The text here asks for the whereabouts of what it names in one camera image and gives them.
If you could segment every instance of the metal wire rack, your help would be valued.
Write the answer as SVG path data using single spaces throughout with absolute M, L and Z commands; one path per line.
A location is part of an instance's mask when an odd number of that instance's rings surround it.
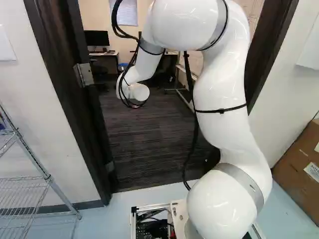
M 41 175 L 0 178 L 0 239 L 73 238 L 77 221 L 82 218 L 81 214 L 35 156 L 1 103 L 0 120 L 6 127 L 0 130 L 0 158 L 15 142 L 19 142 Z M 69 212 L 37 215 L 49 188 L 60 197 Z
M 0 157 L 14 144 L 17 136 L 12 129 L 0 130 Z
M 0 178 L 0 239 L 25 237 L 48 188 L 43 177 Z

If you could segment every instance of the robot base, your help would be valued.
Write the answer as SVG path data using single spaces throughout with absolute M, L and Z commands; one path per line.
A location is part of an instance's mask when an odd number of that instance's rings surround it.
M 142 214 L 151 213 L 157 215 L 167 210 L 167 221 L 174 228 L 168 227 L 168 235 L 175 231 L 176 239 L 203 239 L 188 218 L 186 199 L 172 201 L 170 204 L 153 204 L 131 209 L 131 239 L 136 239 L 137 217 Z M 254 223 L 244 239 L 266 239 L 259 226 Z
M 172 201 L 170 210 L 177 239 L 203 239 L 189 220 L 186 199 Z M 266 237 L 257 223 L 254 223 L 243 239 L 266 239 Z
M 186 199 L 171 202 L 170 210 L 177 239 L 203 239 L 189 220 Z

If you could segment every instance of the cardboard box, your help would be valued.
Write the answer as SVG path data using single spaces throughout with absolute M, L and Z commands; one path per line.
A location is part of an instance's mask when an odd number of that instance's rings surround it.
M 319 227 L 318 143 L 319 119 L 315 119 L 276 164 L 273 177 Z

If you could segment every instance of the white robotic arm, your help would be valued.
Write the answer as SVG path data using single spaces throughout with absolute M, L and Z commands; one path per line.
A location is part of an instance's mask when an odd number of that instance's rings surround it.
M 242 107 L 247 17 L 232 0 L 155 0 L 142 38 L 144 50 L 139 49 L 135 66 L 125 75 L 127 84 L 122 84 L 126 97 L 139 101 L 150 92 L 137 82 L 154 74 L 161 58 L 157 54 L 164 48 L 202 50 L 204 67 L 194 87 L 194 105 L 200 129 L 221 150 L 221 160 L 193 186 L 187 210 L 203 238 L 241 239 L 272 188 L 270 168 Z M 207 112 L 219 109 L 226 110 Z

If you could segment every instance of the striped carpet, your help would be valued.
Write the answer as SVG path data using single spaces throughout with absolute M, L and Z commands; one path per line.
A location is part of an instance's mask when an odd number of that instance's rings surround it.
M 100 95 L 119 191 L 181 182 L 181 169 L 191 145 L 192 112 L 176 93 L 151 88 L 148 102 L 129 109 L 112 88 Z M 187 179 L 203 175 L 203 163 L 212 146 L 200 134 L 188 165 Z

